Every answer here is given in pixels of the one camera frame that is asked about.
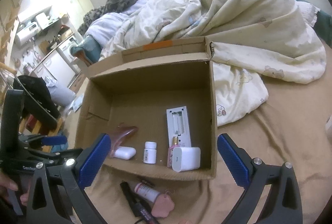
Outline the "person's left hand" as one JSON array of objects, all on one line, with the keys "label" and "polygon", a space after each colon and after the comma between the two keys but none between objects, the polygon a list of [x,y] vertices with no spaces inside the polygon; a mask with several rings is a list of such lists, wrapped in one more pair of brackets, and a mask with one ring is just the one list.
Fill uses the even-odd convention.
[{"label": "person's left hand", "polygon": [[[18,185],[11,180],[3,171],[0,172],[1,197],[9,204],[12,204],[9,198],[8,190],[17,191]],[[20,196],[23,206],[28,205],[29,190]]]}]

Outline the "person's right hand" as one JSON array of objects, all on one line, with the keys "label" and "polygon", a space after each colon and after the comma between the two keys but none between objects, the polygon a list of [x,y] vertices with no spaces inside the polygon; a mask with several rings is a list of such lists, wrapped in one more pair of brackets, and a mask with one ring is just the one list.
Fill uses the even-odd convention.
[{"label": "person's right hand", "polygon": [[192,224],[192,221],[190,221],[189,219],[182,219],[181,221],[179,221],[178,224]]}]

